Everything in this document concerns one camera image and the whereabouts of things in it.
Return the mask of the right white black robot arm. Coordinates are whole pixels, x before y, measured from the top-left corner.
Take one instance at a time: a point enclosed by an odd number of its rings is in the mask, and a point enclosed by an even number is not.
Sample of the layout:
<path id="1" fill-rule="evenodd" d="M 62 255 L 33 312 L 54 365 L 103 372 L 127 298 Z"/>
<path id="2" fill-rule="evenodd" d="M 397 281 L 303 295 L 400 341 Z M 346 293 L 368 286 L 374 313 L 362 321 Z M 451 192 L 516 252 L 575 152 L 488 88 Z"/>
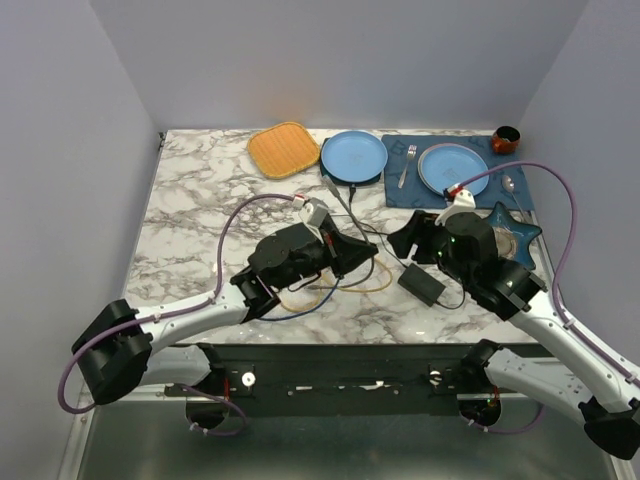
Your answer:
<path id="1" fill-rule="evenodd" d="M 630 460 L 639 450 L 639 368 L 553 302 L 532 271 L 499 255 L 489 223 L 475 213 L 440 223 L 423 211 L 388 237 L 395 254 L 433 264 L 485 310 L 534 338 L 561 364 L 556 372 L 490 340 L 460 367 L 469 390 L 489 385 L 522 393 L 580 424 L 606 453 Z"/>

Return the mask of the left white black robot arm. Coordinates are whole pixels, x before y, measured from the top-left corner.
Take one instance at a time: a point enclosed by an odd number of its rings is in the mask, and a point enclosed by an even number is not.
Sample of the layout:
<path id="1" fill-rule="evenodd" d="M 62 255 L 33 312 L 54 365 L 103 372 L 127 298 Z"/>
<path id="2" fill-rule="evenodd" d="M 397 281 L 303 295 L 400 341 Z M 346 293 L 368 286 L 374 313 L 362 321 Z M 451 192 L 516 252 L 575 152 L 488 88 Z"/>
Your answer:
<path id="1" fill-rule="evenodd" d="M 150 359 L 165 348 L 261 318 L 279 305 L 278 291 L 326 269 L 342 279 L 377 253 L 329 220 L 316 230 L 286 227 L 262 239 L 247 266 L 211 293 L 139 309 L 124 299 L 109 303 L 73 344 L 73 358 L 94 403 L 113 403 L 144 384 Z"/>

